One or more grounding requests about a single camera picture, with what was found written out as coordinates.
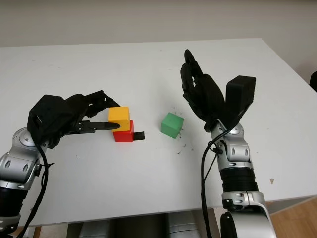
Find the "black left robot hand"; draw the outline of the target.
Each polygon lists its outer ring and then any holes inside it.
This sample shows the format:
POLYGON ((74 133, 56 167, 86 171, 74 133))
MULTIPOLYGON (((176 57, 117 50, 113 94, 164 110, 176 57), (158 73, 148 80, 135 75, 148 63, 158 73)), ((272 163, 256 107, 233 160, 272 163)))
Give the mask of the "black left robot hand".
POLYGON ((57 122, 50 127, 51 135, 46 139, 49 142, 48 147, 56 147, 60 139, 67 135, 94 133, 97 130, 117 129, 119 125, 113 122, 90 122, 84 120, 84 117, 92 118, 97 113, 106 108, 119 107, 113 98, 106 95, 102 90, 89 95, 75 94, 65 100, 65 113, 57 112, 57 122))

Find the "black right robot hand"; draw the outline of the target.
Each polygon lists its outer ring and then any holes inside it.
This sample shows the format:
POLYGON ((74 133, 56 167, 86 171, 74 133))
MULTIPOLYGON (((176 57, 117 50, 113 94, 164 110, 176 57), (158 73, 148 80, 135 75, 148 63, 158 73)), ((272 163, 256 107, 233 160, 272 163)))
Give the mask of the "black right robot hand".
POLYGON ((180 70, 183 97, 195 115, 205 122, 204 130, 211 132, 224 108, 223 94, 216 82, 202 72, 188 49, 184 52, 184 58, 185 63, 180 70))

